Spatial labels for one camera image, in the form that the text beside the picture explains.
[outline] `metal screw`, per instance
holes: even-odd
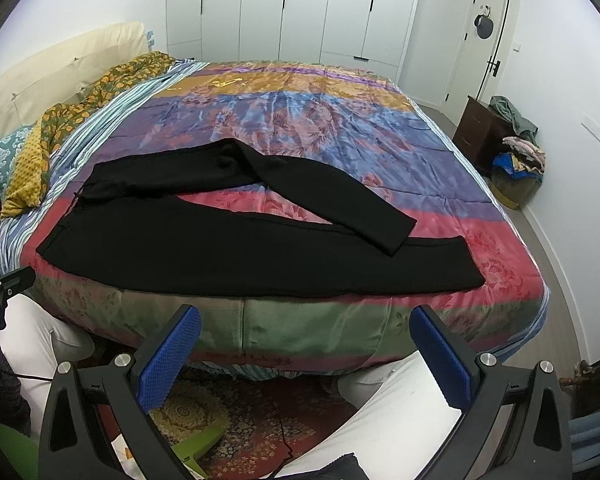
[[[113,362],[116,366],[123,368],[131,362],[131,356],[129,354],[119,354],[116,355],[116,358],[113,359]]]
[[[485,366],[493,366],[498,360],[495,355],[485,352],[484,354],[480,354],[480,362]]]
[[[71,363],[69,361],[62,361],[59,365],[58,365],[58,373],[59,374],[65,374],[68,373],[69,370],[71,370]]]
[[[549,361],[541,361],[540,362],[540,369],[545,374],[550,374],[551,372],[554,371],[554,366]]]

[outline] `colorful bedspread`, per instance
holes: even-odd
[[[55,269],[35,252],[97,162],[223,137],[263,153],[305,156],[347,171],[416,218],[412,236],[464,236],[486,284],[469,292],[400,298],[186,298],[117,290]],[[421,303],[430,304],[475,349],[501,348],[538,320],[548,290],[526,247],[467,164],[384,78],[322,65],[209,64],[154,94],[107,136],[56,192],[24,244],[20,263],[36,269],[33,295],[48,311],[126,344],[138,345],[156,332],[180,304],[197,306],[203,334],[191,358],[225,368],[325,373],[399,359],[414,350],[408,317]],[[183,198],[233,211],[323,221],[260,185]],[[187,236],[165,232],[159,212],[137,221],[146,226],[147,237],[161,237],[165,244]],[[285,265],[283,250],[280,265]],[[160,254],[155,272],[160,272]]]

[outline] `white pants leg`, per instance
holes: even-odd
[[[93,354],[87,332],[56,319],[23,294],[8,301],[4,319],[7,327],[0,331],[0,348],[14,373],[53,378],[59,362],[79,361]],[[20,382],[22,397],[31,407],[31,437],[38,440],[50,383]]]
[[[346,376],[338,389],[353,404],[362,403],[360,410],[318,446],[283,467],[279,476],[317,470],[355,453],[370,480],[411,480],[460,417],[460,411],[446,403],[420,352]]]

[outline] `gray cloth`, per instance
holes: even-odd
[[[506,97],[494,95],[489,103],[501,116],[513,124],[517,136],[529,142],[536,143],[538,127],[531,121],[525,119],[517,108]]]

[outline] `white wall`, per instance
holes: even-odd
[[[456,62],[470,0],[418,0],[398,86],[422,104],[440,106]]]
[[[542,187],[526,211],[566,282],[581,354],[600,358],[600,15],[589,0],[522,0],[498,93],[539,127]]]
[[[139,20],[166,52],[166,0],[21,0],[0,29],[0,74],[27,56],[78,34]]]

